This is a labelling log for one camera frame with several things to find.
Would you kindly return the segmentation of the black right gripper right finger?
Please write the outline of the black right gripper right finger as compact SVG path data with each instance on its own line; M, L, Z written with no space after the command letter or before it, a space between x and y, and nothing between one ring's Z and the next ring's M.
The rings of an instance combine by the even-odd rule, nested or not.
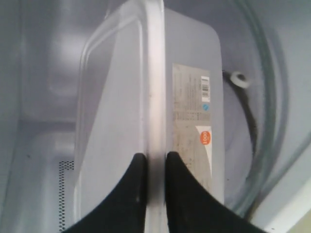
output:
M165 199L171 233L260 233L207 192L177 152L165 162Z

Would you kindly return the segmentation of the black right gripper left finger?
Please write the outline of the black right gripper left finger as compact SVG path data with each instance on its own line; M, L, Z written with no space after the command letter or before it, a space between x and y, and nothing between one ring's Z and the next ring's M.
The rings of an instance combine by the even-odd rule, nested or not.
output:
M115 188L66 233L143 233L147 206L147 159L136 153Z

